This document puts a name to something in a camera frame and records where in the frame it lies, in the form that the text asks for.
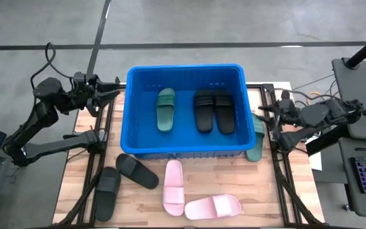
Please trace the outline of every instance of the desk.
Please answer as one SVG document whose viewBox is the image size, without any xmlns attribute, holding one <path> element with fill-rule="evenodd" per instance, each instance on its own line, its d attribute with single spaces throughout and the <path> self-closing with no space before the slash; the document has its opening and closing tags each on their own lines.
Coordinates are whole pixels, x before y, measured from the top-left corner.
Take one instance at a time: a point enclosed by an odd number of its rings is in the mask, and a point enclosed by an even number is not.
<svg viewBox="0 0 366 229">
<path fill-rule="evenodd" d="M 321 152 L 322 170 L 313 170 L 316 182 L 347 184 L 347 177 L 342 163 L 338 144 L 328 147 Z"/>
<path fill-rule="evenodd" d="M 338 142 L 347 174 L 349 191 L 349 195 L 347 195 L 347 197 L 349 197 L 348 202 L 357 215 L 366 217 L 366 194 L 361 193 L 358 182 L 356 181 L 355 169 L 350 162 L 350 158 L 366 157 L 366 151 L 355 150 L 355 148 L 366 148 L 366 141 L 342 137 Z"/>
<path fill-rule="evenodd" d="M 275 83 L 275 87 L 289 88 L 290 83 Z M 258 90 L 248 89 L 252 112 L 262 115 L 257 107 L 262 104 Z M 120 153 L 121 124 L 124 108 L 124 93 L 116 97 L 112 114 L 111 134 L 105 166 L 115 166 Z M 75 131 L 82 132 L 94 126 L 95 119 L 87 111 L 80 111 Z M 69 152 L 72 156 L 80 149 Z M 306 207 L 324 221 L 322 208 L 318 199 L 316 185 L 306 154 L 294 151 L 290 154 L 290 163 L 294 172 L 294 182 L 298 195 Z M 88 153 L 83 153 L 67 163 L 62 186 L 57 200 L 53 223 L 59 222 L 80 197 L 83 189 Z M 162 205 L 163 180 L 167 160 L 141 160 L 141 162 L 159 176 L 159 186 L 148 190 L 122 177 L 114 216 L 105 223 L 96 222 L 96 226 L 195 226 L 195 227 L 234 227 L 234 226 L 281 226 L 283 225 L 275 174 L 268 137 L 264 138 L 262 159 L 258 163 L 248 162 L 242 154 L 234 158 L 197 158 L 181 159 L 183 164 L 184 191 L 186 202 L 213 194 L 229 193 L 242 204 L 242 212 L 234 218 L 218 220 L 190 221 L 184 216 L 173 217 L 166 213 Z M 90 216 L 92 195 L 86 205 L 85 221 Z M 292 213 L 290 198 L 287 196 L 289 214 Z"/>
<path fill-rule="evenodd" d="M 341 59 L 334 59 L 331 63 L 340 98 L 344 101 L 358 99 L 366 109 L 366 61 L 361 62 L 355 70 L 348 69 Z M 337 143 L 340 137 L 366 140 L 366 116 L 362 116 L 356 123 L 334 128 L 319 139 L 310 142 L 307 149 L 311 154 L 316 153 Z"/>
</svg>

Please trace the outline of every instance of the black slide sandal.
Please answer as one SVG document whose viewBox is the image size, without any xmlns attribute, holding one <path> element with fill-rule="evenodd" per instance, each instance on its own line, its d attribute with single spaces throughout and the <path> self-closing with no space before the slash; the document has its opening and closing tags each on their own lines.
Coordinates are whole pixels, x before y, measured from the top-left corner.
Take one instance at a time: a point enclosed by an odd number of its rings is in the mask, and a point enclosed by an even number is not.
<svg viewBox="0 0 366 229">
<path fill-rule="evenodd" d="M 159 184 L 159 178 L 155 173 L 142 165 L 140 161 L 125 153 L 117 157 L 115 164 L 122 175 L 145 188 L 154 189 Z"/>
<path fill-rule="evenodd" d="M 215 115 L 219 130 L 223 134 L 232 134 L 235 131 L 235 108 L 231 94 L 223 89 L 214 93 Z"/>
<path fill-rule="evenodd" d="M 96 220 L 106 222 L 111 219 L 120 185 L 121 175 L 119 172 L 112 167 L 103 168 L 97 185 Z"/>
<path fill-rule="evenodd" d="M 198 90 L 194 95 L 194 117 L 198 131 L 209 133 L 213 130 L 213 95 L 210 90 Z"/>
</svg>

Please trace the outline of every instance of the black metal frame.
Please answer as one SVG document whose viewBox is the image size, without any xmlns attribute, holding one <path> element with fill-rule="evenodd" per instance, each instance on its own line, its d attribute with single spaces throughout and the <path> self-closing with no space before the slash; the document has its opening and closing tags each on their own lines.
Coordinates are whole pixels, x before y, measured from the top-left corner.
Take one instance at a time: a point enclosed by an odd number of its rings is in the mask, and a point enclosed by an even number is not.
<svg viewBox="0 0 366 229">
<path fill-rule="evenodd" d="M 125 89 L 125 86 L 126 86 L 125 83 L 120 84 L 120 89 Z M 274 101 L 276 101 L 275 91 L 266 90 L 266 88 L 273 88 L 272 84 L 267 85 L 267 84 L 249 84 L 249 83 L 247 83 L 247 88 L 258 89 L 260 91 L 263 106 L 268 105 L 268 98 L 266 96 L 266 93 L 269 93 L 269 97 L 271 99 L 270 103 L 273 103 Z M 108 134 L 109 134 L 109 131 L 111 128 L 111 118 L 112 118 L 113 107 L 114 107 L 114 102 L 112 102 L 109 105 L 109 108 L 107 111 L 107 120 L 105 122 L 105 132 Z M 96 122 L 95 122 L 96 131 L 100 130 L 100 124 L 102 122 L 102 113 L 103 113 L 103 110 L 101 109 L 99 111 L 99 116 L 97 117 Z M 265 111 L 264 115 L 266 117 L 269 117 L 269 113 L 267 111 Z M 279 197 L 279 202 L 280 202 L 281 215 L 282 215 L 282 219 L 283 219 L 283 224 L 286 226 L 291 222 L 289 219 L 289 213 L 288 213 L 288 209 L 287 209 L 287 205 L 286 205 L 285 192 L 283 191 L 284 187 L 279 182 L 281 179 L 281 176 L 282 176 L 281 169 L 280 169 L 280 160 L 278 158 L 278 153 L 276 152 L 275 143 L 273 141 L 271 141 L 271 136 L 269 133 L 270 131 L 272 131 L 272 130 L 270 127 L 268 127 L 269 145 L 271 148 L 271 153 L 272 153 L 272 158 L 273 158 L 273 168 L 274 168 L 274 174 L 275 174 L 275 178 L 276 178 L 276 187 L 278 189 L 278 197 Z M 102 158 L 105 158 L 105 152 L 100 154 L 100 161 L 99 161 L 97 171 L 102 169 L 102 167 L 104 166 L 104 160 L 102 160 Z M 95 155 L 90 154 L 90 157 L 88 159 L 88 164 L 87 164 L 83 192 L 86 191 L 87 186 L 91 183 L 94 161 L 95 161 Z M 294 185 L 294 180 L 293 180 L 293 176 L 292 176 L 292 169 L 290 167 L 290 162 L 289 162 L 289 159 L 287 156 L 284 156 L 283 163 L 284 163 L 284 168 L 285 168 L 285 173 L 286 173 L 286 178 L 287 178 L 288 184 L 292 189 L 294 189 L 295 185 Z M 78 212 L 77 222 L 75 225 L 72 225 L 72 226 L 80 226 L 80 227 L 83 227 L 83 226 L 94 227 L 95 226 L 95 202 L 96 202 L 95 194 L 96 193 L 93 194 L 93 202 L 92 202 L 93 207 L 91 209 L 89 222 L 84 223 L 84 215 L 85 215 L 85 207 L 86 207 L 86 205 L 85 205 L 86 203 L 84 202 L 80 208 L 80 211 Z M 292 200 L 292 207 L 293 207 L 293 212 L 294 212 L 294 216 L 295 216 L 295 223 L 301 224 L 302 223 L 301 214 L 293 200 Z"/>
</svg>

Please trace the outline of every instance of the black cable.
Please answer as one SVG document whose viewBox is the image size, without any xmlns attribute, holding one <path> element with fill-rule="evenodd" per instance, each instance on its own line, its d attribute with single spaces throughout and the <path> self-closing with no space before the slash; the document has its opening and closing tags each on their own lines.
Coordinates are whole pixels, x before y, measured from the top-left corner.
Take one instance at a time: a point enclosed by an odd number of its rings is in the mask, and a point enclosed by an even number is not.
<svg viewBox="0 0 366 229">
<path fill-rule="evenodd" d="M 308 152 L 304 149 L 301 149 L 301 148 L 298 148 L 298 147 L 295 147 L 295 149 L 308 154 Z"/>
<path fill-rule="evenodd" d="M 333 95 L 333 93 L 331 92 L 331 88 L 333 88 L 334 86 L 335 86 L 335 83 L 336 82 L 336 80 L 334 80 L 332 83 L 331 83 L 331 86 L 330 86 L 330 95 Z"/>
<path fill-rule="evenodd" d="M 300 95 L 303 95 L 303 96 L 305 96 L 305 98 L 307 98 L 307 99 L 309 99 L 309 100 L 315 100 L 315 99 L 318 99 L 318 98 L 324 98 L 324 97 L 330 97 L 330 98 L 333 98 L 333 99 L 337 99 L 337 100 L 339 100 L 339 101 L 341 101 L 341 102 L 344 102 L 344 101 L 342 101 L 341 99 L 339 99 L 339 98 L 337 98 L 337 97 L 335 97 L 335 96 L 333 96 L 333 95 L 317 95 L 316 97 L 309 97 L 308 95 L 306 95 L 305 93 L 303 93 L 303 92 L 298 92 L 298 91 L 294 91 L 294 90 L 288 90 L 288 89 L 284 89 L 284 88 L 275 88 L 275 90 L 286 90 L 286 91 L 288 91 L 288 92 L 290 92 L 290 93 L 295 93 L 295 94 L 300 94 Z"/>
<path fill-rule="evenodd" d="M 15 169 L 15 171 L 13 171 L 13 173 L 12 173 L 11 175 L 7 175 L 7 177 L 9 177 L 9 178 L 10 178 L 10 183 L 11 183 L 11 184 L 15 184 L 15 182 L 17 181 L 17 177 L 16 177 L 16 175 L 15 175 L 15 174 L 18 172 L 19 168 L 20 168 L 20 167 L 17 167 L 17 168 Z"/>
<path fill-rule="evenodd" d="M 52 43 L 48 43 L 48 44 L 50 44 L 51 49 L 53 50 L 53 53 L 55 53 L 55 52 L 56 52 L 55 45 L 54 45 L 54 44 L 52 44 Z M 49 55 L 48 55 L 48 49 L 45 49 L 45 50 L 44 50 L 44 57 L 46 58 L 46 61 L 48 61 L 48 62 L 49 62 L 50 58 L 49 58 Z M 71 88 L 72 88 L 72 89 L 74 89 L 74 85 L 73 85 L 73 77 L 72 77 L 72 76 L 65 75 L 64 73 L 60 72 L 60 71 L 59 71 L 59 70 L 58 70 L 58 69 L 57 69 L 57 68 L 52 64 L 52 62 L 53 62 L 53 60 L 50 62 L 50 67 L 51 67 L 53 70 L 55 70 L 55 72 L 56 72 L 57 74 L 59 74 L 59 75 L 61 75 L 61 76 L 65 77 L 65 78 L 69 79 L 70 84 L 71 84 Z"/>
<path fill-rule="evenodd" d="M 302 88 L 302 87 L 308 86 L 308 85 L 310 85 L 310 84 L 313 84 L 313 83 L 319 82 L 320 80 L 327 79 L 328 77 L 331 77 L 331 76 L 333 76 L 333 75 L 334 75 L 334 74 L 331 74 L 331 75 L 325 76 L 325 77 L 323 77 L 323 78 L 320 78 L 320 79 L 318 79 L 318 80 L 314 80 L 314 81 L 312 81 L 312 82 L 309 82 L 309 83 L 307 83 L 307 84 L 304 84 L 304 85 L 301 85 L 301 86 L 295 87 L 295 88 L 294 88 L 294 90 L 297 90 L 297 89 L 299 89 L 299 88 Z"/>
<path fill-rule="evenodd" d="M 84 153 L 86 150 L 87 150 L 87 149 L 84 149 L 84 150 L 82 150 L 82 151 L 80 151 L 80 152 L 76 153 L 75 155 L 73 155 L 73 156 L 69 157 L 69 158 L 66 160 L 66 163 L 67 163 L 67 162 L 69 162 L 69 160 L 71 160 L 72 158 L 74 158 L 74 157 L 76 157 L 76 156 L 78 156 L 78 155 L 80 155 L 80 154 Z"/>
<path fill-rule="evenodd" d="M 297 103 L 301 103 L 301 104 L 303 104 L 304 106 L 307 106 L 307 104 L 305 104 L 304 102 L 302 102 L 302 101 L 295 101 L 295 104 L 297 104 Z"/>
<path fill-rule="evenodd" d="M 37 76 L 39 73 L 43 72 L 48 66 L 50 66 L 50 64 L 53 62 L 53 60 L 56 57 L 56 49 L 54 48 L 53 44 L 51 42 L 47 43 L 45 48 L 44 48 L 44 52 L 48 53 L 49 47 L 53 47 L 53 55 L 50 57 L 50 59 L 47 59 L 47 63 L 40 68 L 39 70 L 37 70 L 37 72 L 35 72 L 31 77 L 30 77 L 30 85 L 32 85 L 32 90 L 35 90 L 35 85 L 33 84 L 33 79 L 35 78 L 35 76 Z"/>
<path fill-rule="evenodd" d="M 67 95 L 74 95 L 77 92 L 77 89 L 79 88 L 79 84 L 76 81 L 71 86 L 72 86 L 72 92 L 67 93 Z"/>
</svg>

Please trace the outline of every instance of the blue plastic crate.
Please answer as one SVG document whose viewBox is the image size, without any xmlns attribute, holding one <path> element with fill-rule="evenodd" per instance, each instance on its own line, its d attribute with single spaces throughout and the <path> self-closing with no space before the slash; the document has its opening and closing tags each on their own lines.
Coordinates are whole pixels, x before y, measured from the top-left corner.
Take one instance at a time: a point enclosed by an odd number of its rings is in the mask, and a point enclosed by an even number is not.
<svg viewBox="0 0 366 229">
<path fill-rule="evenodd" d="M 243 69 L 236 64 L 134 67 L 128 72 L 121 148 L 141 159 L 237 156 L 255 145 L 255 131 Z M 164 88 L 176 93 L 173 129 L 158 130 L 156 99 Z M 225 88 L 235 102 L 236 128 L 230 135 L 203 134 L 194 119 L 197 90 Z"/>
</svg>

